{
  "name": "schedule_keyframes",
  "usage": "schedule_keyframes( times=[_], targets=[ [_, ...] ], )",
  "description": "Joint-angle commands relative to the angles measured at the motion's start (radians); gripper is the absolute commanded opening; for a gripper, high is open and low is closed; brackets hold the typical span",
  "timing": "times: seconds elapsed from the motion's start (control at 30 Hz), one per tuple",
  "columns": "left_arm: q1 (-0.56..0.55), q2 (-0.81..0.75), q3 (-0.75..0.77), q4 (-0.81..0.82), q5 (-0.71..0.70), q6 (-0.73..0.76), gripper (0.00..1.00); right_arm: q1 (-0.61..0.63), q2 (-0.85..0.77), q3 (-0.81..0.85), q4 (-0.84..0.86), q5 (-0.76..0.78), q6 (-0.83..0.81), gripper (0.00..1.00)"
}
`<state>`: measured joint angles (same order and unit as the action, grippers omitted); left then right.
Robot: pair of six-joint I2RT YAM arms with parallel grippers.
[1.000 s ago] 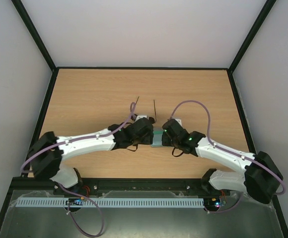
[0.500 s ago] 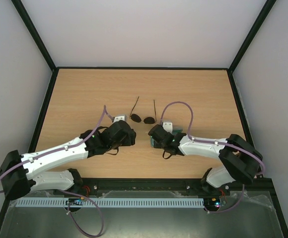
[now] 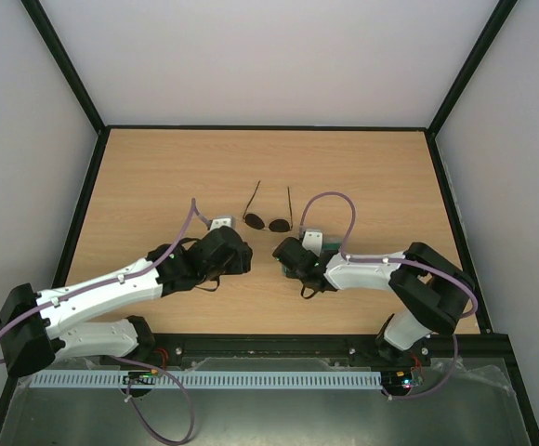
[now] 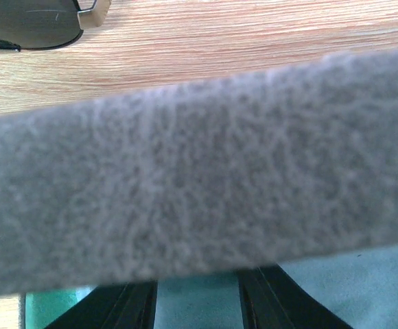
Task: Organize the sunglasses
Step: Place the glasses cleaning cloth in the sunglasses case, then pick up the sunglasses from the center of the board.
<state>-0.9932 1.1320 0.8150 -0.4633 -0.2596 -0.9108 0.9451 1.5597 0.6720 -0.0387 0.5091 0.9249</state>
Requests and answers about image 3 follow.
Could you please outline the dark round sunglasses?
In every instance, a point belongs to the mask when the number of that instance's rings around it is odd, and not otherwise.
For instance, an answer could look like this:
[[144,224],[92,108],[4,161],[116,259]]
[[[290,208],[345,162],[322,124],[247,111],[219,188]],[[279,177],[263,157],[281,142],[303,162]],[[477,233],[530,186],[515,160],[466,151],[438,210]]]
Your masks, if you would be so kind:
[[291,188],[286,188],[287,194],[287,206],[288,217],[273,217],[264,218],[259,214],[251,211],[251,205],[255,200],[261,181],[258,181],[255,185],[254,191],[251,194],[242,214],[243,223],[252,230],[269,231],[273,233],[287,233],[293,229],[294,226],[294,212],[292,204],[292,192]]

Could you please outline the grey glasses case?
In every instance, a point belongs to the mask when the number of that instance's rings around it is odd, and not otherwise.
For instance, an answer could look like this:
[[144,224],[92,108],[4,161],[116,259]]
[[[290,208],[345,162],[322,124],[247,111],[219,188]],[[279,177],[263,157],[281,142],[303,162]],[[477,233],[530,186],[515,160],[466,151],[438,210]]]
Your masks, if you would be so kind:
[[321,255],[315,256],[302,247],[300,240],[288,237],[275,249],[273,256],[282,265],[282,272],[286,278],[300,279],[309,276],[324,257],[331,256],[339,247],[339,242],[323,241]]

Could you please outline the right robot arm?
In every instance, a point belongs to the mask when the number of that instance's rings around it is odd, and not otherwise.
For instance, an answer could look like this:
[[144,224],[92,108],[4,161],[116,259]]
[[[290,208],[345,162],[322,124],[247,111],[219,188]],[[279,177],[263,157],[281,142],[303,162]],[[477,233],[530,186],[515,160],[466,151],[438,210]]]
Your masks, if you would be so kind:
[[395,364],[428,335],[453,335],[460,320],[478,310],[475,283],[425,243],[389,255],[353,256],[327,250],[315,254],[293,237],[272,256],[301,282],[301,296],[348,289],[391,292],[404,311],[388,317],[375,340],[376,354]]

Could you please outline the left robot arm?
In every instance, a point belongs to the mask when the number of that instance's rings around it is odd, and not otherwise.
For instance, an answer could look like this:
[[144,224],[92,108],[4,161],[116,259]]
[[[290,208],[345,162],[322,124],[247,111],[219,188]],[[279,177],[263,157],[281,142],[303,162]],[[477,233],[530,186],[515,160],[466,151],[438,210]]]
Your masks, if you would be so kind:
[[250,271],[253,251],[229,226],[201,239],[162,244],[134,263],[98,278],[55,289],[13,288],[0,310],[0,347],[8,375],[23,377],[73,357],[145,359],[153,348],[141,317],[96,318],[115,309],[218,282]]

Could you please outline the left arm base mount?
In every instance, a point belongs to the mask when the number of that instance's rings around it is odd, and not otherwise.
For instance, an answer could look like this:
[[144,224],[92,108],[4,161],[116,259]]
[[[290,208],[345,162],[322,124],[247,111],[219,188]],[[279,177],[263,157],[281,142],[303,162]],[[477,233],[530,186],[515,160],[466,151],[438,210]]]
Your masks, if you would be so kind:
[[165,368],[179,370],[185,351],[185,340],[178,334],[154,334],[152,346],[138,346],[124,356],[124,359],[140,361]]

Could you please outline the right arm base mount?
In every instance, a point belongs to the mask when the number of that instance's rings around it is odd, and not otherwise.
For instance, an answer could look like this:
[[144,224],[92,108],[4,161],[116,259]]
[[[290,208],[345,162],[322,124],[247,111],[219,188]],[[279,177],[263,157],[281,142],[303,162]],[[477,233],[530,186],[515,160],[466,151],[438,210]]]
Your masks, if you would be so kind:
[[398,350],[376,335],[351,336],[347,339],[348,362],[354,367],[375,370],[405,370],[417,365],[429,366],[430,355],[424,354],[426,345],[419,341],[408,350]]

